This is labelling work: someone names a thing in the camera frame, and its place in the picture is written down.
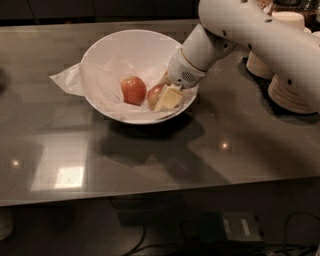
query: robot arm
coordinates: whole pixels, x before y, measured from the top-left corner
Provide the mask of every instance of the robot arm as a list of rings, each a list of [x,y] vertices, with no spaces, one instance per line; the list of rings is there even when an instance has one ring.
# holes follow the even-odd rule
[[[235,43],[248,47],[320,113],[320,38],[272,19],[256,0],[201,0],[199,24],[173,56],[168,79],[191,88]]]

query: red apple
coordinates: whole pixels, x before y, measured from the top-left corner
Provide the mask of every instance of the red apple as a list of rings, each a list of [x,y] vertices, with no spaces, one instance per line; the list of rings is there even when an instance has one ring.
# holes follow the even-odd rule
[[[130,76],[123,79],[120,84],[124,102],[141,106],[147,93],[146,85],[142,79],[137,76]]]
[[[154,110],[157,102],[159,101],[160,93],[164,85],[165,84],[157,84],[148,91],[147,100],[148,100],[148,106],[150,110]]]

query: table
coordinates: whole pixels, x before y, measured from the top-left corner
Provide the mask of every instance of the table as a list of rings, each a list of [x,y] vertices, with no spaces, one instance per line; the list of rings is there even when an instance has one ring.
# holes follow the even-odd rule
[[[319,116],[274,116],[241,46],[210,69],[185,113],[156,125],[111,120],[48,77],[110,33],[183,42],[197,23],[0,28],[0,206],[319,177]]]

